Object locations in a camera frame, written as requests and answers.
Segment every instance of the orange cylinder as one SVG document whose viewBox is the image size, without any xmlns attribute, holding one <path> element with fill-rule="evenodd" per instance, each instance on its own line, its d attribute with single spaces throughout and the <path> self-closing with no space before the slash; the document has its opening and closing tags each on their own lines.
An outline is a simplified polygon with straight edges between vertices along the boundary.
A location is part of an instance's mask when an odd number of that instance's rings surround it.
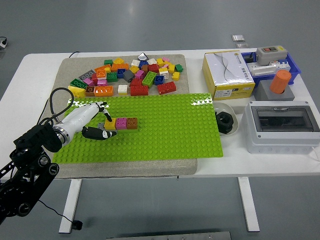
<svg viewBox="0 0 320 240">
<path fill-rule="evenodd" d="M 271 92 L 275 94 L 282 94 L 285 91 L 286 86 L 288 85 L 291 79 L 291 73 L 287 70 L 279 70 L 270 85 Z"/>
</svg>

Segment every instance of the robotic arm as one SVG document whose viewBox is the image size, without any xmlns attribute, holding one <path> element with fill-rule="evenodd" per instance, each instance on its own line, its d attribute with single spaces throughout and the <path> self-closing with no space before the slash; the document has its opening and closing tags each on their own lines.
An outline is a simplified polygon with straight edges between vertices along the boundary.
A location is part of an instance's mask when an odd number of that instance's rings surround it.
<svg viewBox="0 0 320 240">
<path fill-rule="evenodd" d="M 116 131 L 85 127 L 98 113 L 112 121 L 105 104 L 95 102 L 76 108 L 63 121 L 53 126 L 49 122 L 36 125 L 13 141 L 16 148 L 10 154 L 11 162 L 0 170 L 0 180 L 14 167 L 17 172 L 5 183 L 0 182 L 0 224 L 6 217 L 28 215 L 58 174 L 58 164 L 51 163 L 43 147 L 56 153 L 79 132 L 94 140 L 106 140 L 117 134 Z"/>
</svg>

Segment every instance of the green lego brick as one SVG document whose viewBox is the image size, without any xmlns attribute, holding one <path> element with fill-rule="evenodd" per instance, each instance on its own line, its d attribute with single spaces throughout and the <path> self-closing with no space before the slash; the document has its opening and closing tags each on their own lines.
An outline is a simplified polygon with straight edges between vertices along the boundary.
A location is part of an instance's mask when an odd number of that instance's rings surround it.
<svg viewBox="0 0 320 240">
<path fill-rule="evenodd" d="M 74 79 L 72 82 L 70 82 L 70 85 L 80 89 L 86 89 L 88 87 L 88 84 L 79 79 Z"/>
<path fill-rule="evenodd" d="M 108 65 L 108 64 L 112 66 L 112 64 L 114 64 L 114 61 L 112 59 L 104 60 L 104 65 Z"/>
<path fill-rule="evenodd" d="M 215 109 L 210 93 L 77 98 L 75 106 L 107 102 L 113 118 L 137 118 L 138 132 L 117 134 L 107 140 L 73 140 L 54 154 L 56 163 L 125 162 L 222 157 Z M 99 113 L 88 124 L 105 122 Z"/>
<path fill-rule="evenodd" d="M 145 78 L 142 81 L 142 85 L 148 86 L 148 88 L 151 88 L 151 86 L 154 84 L 156 73 L 153 71 L 148 71 Z"/>
<path fill-rule="evenodd" d="M 116 72 L 109 72 L 106 74 L 106 80 L 108 83 L 118 82 L 118 77 Z"/>
<path fill-rule="evenodd" d="M 182 73 L 182 71 L 184 70 L 184 68 L 181 66 L 181 64 L 177 64 L 175 65 L 175 69 L 177 72 Z"/>
</svg>

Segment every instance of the gray floor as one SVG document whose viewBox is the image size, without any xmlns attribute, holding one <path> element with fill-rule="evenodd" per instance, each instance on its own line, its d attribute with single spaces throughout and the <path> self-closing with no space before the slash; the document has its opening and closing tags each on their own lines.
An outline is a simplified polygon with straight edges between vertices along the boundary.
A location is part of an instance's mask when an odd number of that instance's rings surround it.
<svg viewBox="0 0 320 240">
<path fill-rule="evenodd" d="M 0 0 L 0 36 L 8 38 L 0 52 L 0 97 L 27 54 L 224 49 L 235 47 L 232 34 L 243 34 L 250 47 L 283 45 L 320 110 L 319 12 L 317 0 Z M 43 196 L 59 212 L 68 183 L 54 181 Z M 320 239 L 320 177 L 250 183 L 260 233 L 246 232 L 235 178 L 105 179 L 84 181 L 76 212 L 81 232 L 58 235 L 60 218 L 37 204 L 29 216 L 7 219 L 1 239 L 212 230 L 230 231 L 233 239 Z"/>
</svg>

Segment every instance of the white table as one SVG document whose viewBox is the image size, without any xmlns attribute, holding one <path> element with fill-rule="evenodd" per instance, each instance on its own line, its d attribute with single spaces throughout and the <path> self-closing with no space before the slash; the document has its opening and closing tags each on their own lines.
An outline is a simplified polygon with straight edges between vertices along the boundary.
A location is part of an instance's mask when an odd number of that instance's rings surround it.
<svg viewBox="0 0 320 240">
<path fill-rule="evenodd" d="M 242 52 L 253 52 L 255 48 L 241 49 Z M 187 67 L 190 93 L 207 93 L 208 88 L 202 72 L 202 63 L 206 52 L 217 49 L 146 51 L 147 55 L 183 54 Z M 136 52 L 95 52 L 75 53 L 72 57 L 116 57 L 138 56 Z M 42 109 L 53 88 L 56 74 L 63 59 L 70 53 L 46 53 L 26 55 L 10 85 L 0 101 L 0 168 L 10 162 L 9 154 L 15 149 L 13 141 L 32 128 L 38 120 Z M 300 75 L 290 86 L 295 101 L 308 101 L 313 114 L 320 123 L 320 114 Z M 239 122 L 237 132 L 221 137 L 222 158 L 199 158 L 195 175 L 184 177 L 240 177 L 240 176 L 276 176 L 276 175 L 320 175 L 320 161 L 315 152 L 308 155 L 293 154 L 251 154 L 243 144 L 241 118 L 244 107 L 254 97 L 224 100 L 230 105 Z"/>
</svg>

